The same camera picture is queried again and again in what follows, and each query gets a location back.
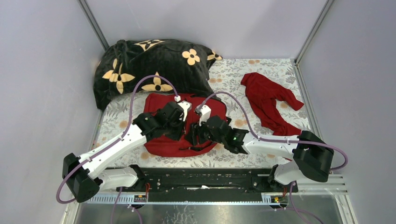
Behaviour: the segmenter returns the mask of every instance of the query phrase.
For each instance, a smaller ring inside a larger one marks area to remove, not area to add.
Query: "red garment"
[[[286,101],[295,111],[303,107],[291,90],[272,82],[257,72],[247,73],[240,82],[246,86],[245,94],[261,126],[273,130],[273,135],[299,135],[301,130],[287,123],[276,109],[276,99]]]

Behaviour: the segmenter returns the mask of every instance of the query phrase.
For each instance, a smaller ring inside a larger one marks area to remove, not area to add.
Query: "robotic arm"
[[[66,184],[77,202],[84,202],[100,190],[116,187],[132,187],[144,179],[144,174],[138,166],[107,169],[110,164],[123,156],[128,150],[141,146],[146,142],[162,135],[173,139],[181,138],[180,122],[184,122],[191,104],[186,101],[180,103],[169,102],[163,109],[151,113],[142,113],[133,120],[125,132],[120,133],[106,144],[76,157],[73,153],[64,158],[63,178],[76,166],[83,166],[66,180]],[[283,165],[275,165],[268,178],[272,189],[281,190],[292,181],[309,178],[318,182],[328,179],[333,150],[313,145],[288,143],[289,140],[305,140],[322,142],[308,131],[297,136],[266,136],[266,139],[286,140],[286,143],[268,142],[257,139],[248,130],[231,128],[227,121],[218,116],[210,117],[210,108],[204,105],[195,110],[200,115],[200,121],[193,124],[186,136],[192,145],[207,140],[224,144],[231,153],[250,154],[266,153],[282,156],[293,160]]]

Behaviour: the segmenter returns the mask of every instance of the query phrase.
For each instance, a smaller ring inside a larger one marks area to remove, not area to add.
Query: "white wall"
[[[99,117],[103,49],[76,0],[2,1],[0,33],[0,223],[56,224],[63,157],[87,151]]]
[[[396,219],[396,1],[335,1],[300,63],[360,224]]]
[[[326,0],[88,0],[109,44],[175,38],[225,58],[295,58]]]

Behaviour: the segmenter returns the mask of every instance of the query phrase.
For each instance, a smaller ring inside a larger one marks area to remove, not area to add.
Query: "leaf pattern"
[[[294,70],[290,59],[223,59],[216,61],[210,68],[209,85],[213,91],[226,91],[233,94],[242,104],[247,112],[248,119],[253,130],[259,135],[272,134],[268,128],[262,127],[258,117],[253,113],[249,101],[245,96],[245,87],[240,84],[243,75],[250,72],[259,72],[274,82],[289,88],[298,100],[302,100],[301,93],[296,81]],[[133,105],[133,118],[143,112],[145,99],[150,93],[139,92],[136,94]],[[233,119],[232,125],[237,119],[245,121],[240,107],[226,95],[219,94],[219,98],[227,106],[227,116]],[[114,98],[107,106],[96,144],[103,144],[119,134],[125,129],[122,123],[128,121],[129,105],[131,94],[125,94]],[[292,125],[309,130],[308,113],[304,106],[299,111],[294,111],[290,107],[282,108],[281,102],[277,102],[277,109],[283,118]],[[248,129],[246,123],[242,123],[238,128]],[[224,149],[222,145],[216,146],[210,152],[194,157],[160,157],[147,156],[145,147],[137,147],[127,152],[111,166],[125,167],[130,164],[137,164],[141,167],[212,167],[212,168],[270,168],[276,164],[283,164],[287,161],[282,157],[268,156],[267,154],[232,154]]]

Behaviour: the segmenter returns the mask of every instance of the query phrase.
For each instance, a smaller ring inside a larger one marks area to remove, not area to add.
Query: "cable connector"
[[[175,101],[178,103],[182,100],[182,98],[180,96],[175,96]]]

